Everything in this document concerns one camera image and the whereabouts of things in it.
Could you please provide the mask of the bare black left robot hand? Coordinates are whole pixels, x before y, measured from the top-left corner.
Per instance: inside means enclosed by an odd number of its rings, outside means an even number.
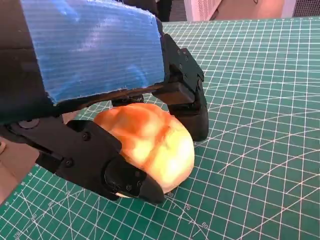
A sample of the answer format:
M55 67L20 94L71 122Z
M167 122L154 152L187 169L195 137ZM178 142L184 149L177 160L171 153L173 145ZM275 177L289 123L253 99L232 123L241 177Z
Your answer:
M125 145L90 120L62 115L95 103L144 103L151 93L195 142L208 136L204 73L164 33L153 0L3 0L0 135L40 154L58 177L115 201L162 203L161 182L123 157Z

